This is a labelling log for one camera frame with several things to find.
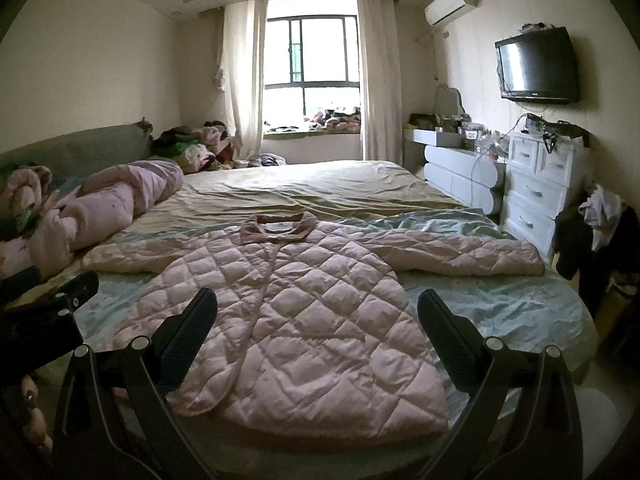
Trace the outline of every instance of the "bed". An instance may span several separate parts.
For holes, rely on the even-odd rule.
[[[463,208],[395,164],[339,161],[188,175],[178,193],[138,218],[112,241],[201,234],[237,224],[257,213],[304,210],[321,220],[350,225],[510,238],[479,210]],[[57,282],[65,281],[78,269],[77,263],[72,265]],[[151,278],[150,274],[102,273],[100,291],[76,313],[85,341],[100,346],[108,340]],[[484,336],[502,338],[510,348],[539,351],[550,343],[558,345],[576,376],[595,354],[597,336],[588,311],[551,268],[538,278],[455,278],[401,272],[398,279],[410,304],[416,304],[425,288],[434,288],[455,314],[471,319]],[[454,389],[434,352],[432,357],[444,378],[451,427],[467,396]],[[55,390],[64,367],[62,358],[40,370],[41,380],[48,381]],[[512,391],[494,442],[504,434],[516,402],[517,392]],[[217,425],[205,416],[181,418],[180,423],[213,468],[241,478],[376,476],[428,457],[443,439],[440,436],[387,446],[318,449]]]

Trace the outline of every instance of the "window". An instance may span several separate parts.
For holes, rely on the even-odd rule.
[[[355,0],[269,2],[262,102],[268,128],[300,126],[318,111],[360,106],[355,9]],[[335,11],[344,14],[324,13]]]

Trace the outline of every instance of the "tv screen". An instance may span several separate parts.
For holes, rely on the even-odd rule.
[[[529,32],[495,44],[502,97],[548,104],[580,100],[574,48],[566,28]]]

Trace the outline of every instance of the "jacket sleeve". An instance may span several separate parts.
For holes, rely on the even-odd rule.
[[[178,258],[193,253],[204,247],[206,242],[224,235],[223,231],[215,231],[200,237],[175,235],[141,242],[100,245],[84,256],[82,270],[159,274]]]
[[[524,240],[452,236],[408,229],[345,230],[344,235],[369,249],[393,270],[425,270],[449,276],[542,276],[538,250]]]

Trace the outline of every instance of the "light blue bed sheet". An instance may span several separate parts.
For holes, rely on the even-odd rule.
[[[466,236],[511,238],[480,210],[419,211],[375,221],[343,219],[343,224],[416,229],[428,232]],[[180,231],[199,235],[212,228]],[[164,237],[177,231],[149,234],[120,234],[114,241],[130,242],[149,237]],[[86,341],[98,341],[120,322],[140,296],[151,275],[100,274],[100,291],[89,305],[76,313],[78,325]],[[427,288],[434,289],[454,314],[468,317],[483,336],[500,337],[510,348],[540,351],[548,344],[562,349],[570,371],[584,366],[595,355],[597,334],[591,316],[582,301],[551,268],[538,278],[520,276],[451,277],[426,272],[400,272],[398,280],[414,307],[418,296]],[[436,363],[450,406],[450,427],[464,409],[468,396],[451,383],[436,352]],[[508,395],[501,414],[506,424],[514,412],[517,394]],[[239,447],[225,440],[225,430],[214,427],[210,420],[193,417],[182,421],[203,457],[222,470],[255,478],[356,479],[405,466],[431,455],[446,437],[431,440],[428,445],[407,444],[385,448],[350,449],[327,454],[265,452]]]

